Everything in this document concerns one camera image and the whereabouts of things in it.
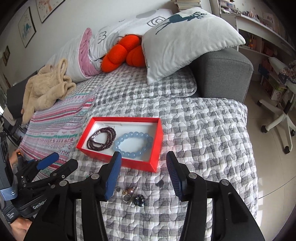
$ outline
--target deer print pillow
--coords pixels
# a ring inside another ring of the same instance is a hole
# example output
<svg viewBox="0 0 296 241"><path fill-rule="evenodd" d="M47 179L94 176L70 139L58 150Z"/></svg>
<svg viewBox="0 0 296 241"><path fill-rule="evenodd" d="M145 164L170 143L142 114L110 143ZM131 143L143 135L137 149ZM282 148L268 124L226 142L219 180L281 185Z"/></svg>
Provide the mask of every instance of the deer print pillow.
<svg viewBox="0 0 296 241"><path fill-rule="evenodd" d="M225 20L194 7L170 16L142 38L147 84L153 84L190 64L199 56L245 44Z"/></svg>

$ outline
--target gray sofa armrest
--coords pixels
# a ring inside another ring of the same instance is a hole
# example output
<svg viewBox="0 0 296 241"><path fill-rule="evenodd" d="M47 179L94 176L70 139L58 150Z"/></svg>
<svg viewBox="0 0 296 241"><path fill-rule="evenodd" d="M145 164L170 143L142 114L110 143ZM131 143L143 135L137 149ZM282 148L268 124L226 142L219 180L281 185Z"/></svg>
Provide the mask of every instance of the gray sofa armrest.
<svg viewBox="0 0 296 241"><path fill-rule="evenodd" d="M189 66L195 77L200 97L244 101L253 65L235 49L226 48L206 53Z"/></svg>

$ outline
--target blue bead bracelet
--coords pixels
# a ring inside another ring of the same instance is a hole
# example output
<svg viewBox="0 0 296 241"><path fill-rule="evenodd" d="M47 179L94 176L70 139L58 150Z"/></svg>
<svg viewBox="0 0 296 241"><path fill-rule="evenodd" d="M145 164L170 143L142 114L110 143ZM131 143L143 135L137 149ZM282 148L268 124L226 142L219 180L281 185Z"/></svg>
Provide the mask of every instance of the blue bead bracelet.
<svg viewBox="0 0 296 241"><path fill-rule="evenodd" d="M137 137L137 138L144 138L147 140L146 146L142 147L141 150L137 152L125 152L119 149L119 145L121 142L123 142L125 139L128 139L130 137ZM153 137L149 136L148 133L143 133L143 132L129 132L128 134L125 133L122 136L118 137L118 139L114 142L114 151L119 151L122 155L122 157L128 157L128 158L136 158L138 156L142 156L147 150L149 150L152 147L153 144Z"/></svg>

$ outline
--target orange plush toy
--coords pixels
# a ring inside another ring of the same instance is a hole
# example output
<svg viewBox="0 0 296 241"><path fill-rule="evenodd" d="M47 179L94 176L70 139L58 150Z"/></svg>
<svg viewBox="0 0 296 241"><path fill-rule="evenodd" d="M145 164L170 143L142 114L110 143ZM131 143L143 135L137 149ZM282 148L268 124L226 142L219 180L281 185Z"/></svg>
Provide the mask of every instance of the orange plush toy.
<svg viewBox="0 0 296 241"><path fill-rule="evenodd" d="M136 35L123 37L118 44L105 55L101 64L103 72L117 69L124 61L135 67L145 67L145 58L142 51L141 40Z"/></svg>

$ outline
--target blue gripper pad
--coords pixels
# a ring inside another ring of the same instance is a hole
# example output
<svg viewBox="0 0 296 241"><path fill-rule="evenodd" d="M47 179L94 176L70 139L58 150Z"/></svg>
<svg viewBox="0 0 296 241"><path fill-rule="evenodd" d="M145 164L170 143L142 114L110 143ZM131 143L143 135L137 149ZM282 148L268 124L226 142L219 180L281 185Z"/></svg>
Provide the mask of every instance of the blue gripper pad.
<svg viewBox="0 0 296 241"><path fill-rule="evenodd" d="M106 181L106 193L105 193L106 200L109 200L109 198L114 193L117 178L120 173L120 168L121 168L121 153L119 151L115 151L107 167L107 170L110 174Z"/></svg>
<svg viewBox="0 0 296 241"><path fill-rule="evenodd" d="M167 153L166 164L175 194L181 201L184 195L183 190L187 188L187 179L173 151Z"/></svg>
<svg viewBox="0 0 296 241"><path fill-rule="evenodd" d="M37 168L37 170L43 170L58 160L59 160L59 155L58 155L58 153L54 152L54 153L50 154L49 156L40 160L39 163L37 164L36 168Z"/></svg>

